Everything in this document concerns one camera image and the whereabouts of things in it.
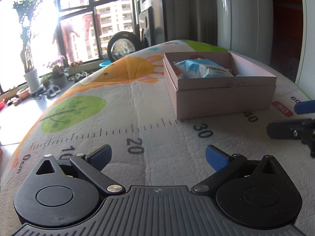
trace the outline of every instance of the pink box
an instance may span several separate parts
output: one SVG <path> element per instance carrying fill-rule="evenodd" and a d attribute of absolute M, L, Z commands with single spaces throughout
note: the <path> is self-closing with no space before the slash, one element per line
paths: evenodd
<path fill-rule="evenodd" d="M 174 62 L 203 56 L 238 77 L 179 79 Z M 178 52 L 164 54 L 164 77 L 177 119 L 247 112 L 270 107 L 276 76 L 258 65 L 224 52 Z"/>

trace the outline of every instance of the flower pot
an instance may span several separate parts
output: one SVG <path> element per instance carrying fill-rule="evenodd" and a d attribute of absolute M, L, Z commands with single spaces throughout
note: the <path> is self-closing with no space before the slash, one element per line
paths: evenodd
<path fill-rule="evenodd" d="M 30 88 L 28 87 L 26 90 L 21 89 L 17 92 L 17 95 L 21 100 L 26 99 L 30 95 Z"/>
<path fill-rule="evenodd" d="M 45 82 L 45 83 L 43 83 L 43 85 L 44 85 L 44 87 L 45 87 L 46 89 L 49 89 L 50 82 Z"/>
<path fill-rule="evenodd" d="M 66 85 L 68 82 L 67 77 L 65 75 L 57 78 L 57 79 L 53 79 L 53 84 L 57 85 L 59 87 L 63 87 L 64 85 Z"/>
<path fill-rule="evenodd" d="M 0 110 L 4 108 L 4 106 L 5 106 L 5 100 L 4 99 L 0 100 Z"/>
<path fill-rule="evenodd" d="M 36 93 L 43 88 L 43 85 L 39 81 L 37 69 L 33 69 L 24 75 L 27 85 L 30 88 L 30 94 Z"/>

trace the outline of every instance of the tiled floor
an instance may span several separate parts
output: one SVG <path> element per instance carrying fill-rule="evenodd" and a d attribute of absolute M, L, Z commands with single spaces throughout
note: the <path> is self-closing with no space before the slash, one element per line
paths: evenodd
<path fill-rule="evenodd" d="M 67 85 L 61 89 L 61 93 L 54 98 L 32 100 L 32 98 L 29 97 L 17 106 L 6 105 L 0 111 L 0 142 L 3 151 L 2 157 L 0 157 L 0 177 L 11 155 L 29 129 L 34 125 L 45 109 L 73 84 L 74 82 L 68 82 Z"/>

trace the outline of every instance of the blue packet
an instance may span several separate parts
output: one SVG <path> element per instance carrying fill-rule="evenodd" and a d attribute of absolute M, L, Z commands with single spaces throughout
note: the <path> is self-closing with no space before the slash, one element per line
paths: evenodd
<path fill-rule="evenodd" d="M 186 78 L 233 77 L 228 70 L 209 59 L 188 59 L 174 65 Z"/>

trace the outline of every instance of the tall green plant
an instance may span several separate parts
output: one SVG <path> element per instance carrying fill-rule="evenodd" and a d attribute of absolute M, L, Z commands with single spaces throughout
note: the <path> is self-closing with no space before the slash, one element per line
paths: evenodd
<path fill-rule="evenodd" d="M 34 69 L 32 52 L 31 52 L 31 40 L 35 38 L 35 34 L 32 34 L 31 26 L 32 21 L 39 13 L 39 5 L 44 0 L 20 0 L 13 3 L 13 9 L 16 10 L 19 23 L 22 26 L 22 33 L 20 38 L 23 41 L 23 49 L 21 51 L 21 60 L 24 65 L 25 73 Z"/>

